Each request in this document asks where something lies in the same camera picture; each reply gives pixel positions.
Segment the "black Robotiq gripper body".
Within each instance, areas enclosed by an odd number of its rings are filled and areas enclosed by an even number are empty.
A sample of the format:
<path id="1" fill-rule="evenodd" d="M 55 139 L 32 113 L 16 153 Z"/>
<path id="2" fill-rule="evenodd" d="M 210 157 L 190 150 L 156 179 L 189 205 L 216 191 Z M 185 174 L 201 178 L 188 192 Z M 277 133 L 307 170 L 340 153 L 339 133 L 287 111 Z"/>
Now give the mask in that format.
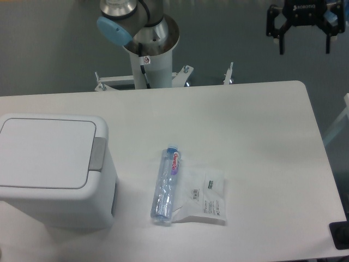
<path id="1" fill-rule="evenodd" d="M 328 10 L 326 1 L 284 1 L 283 27 L 330 26 L 324 14 Z"/>

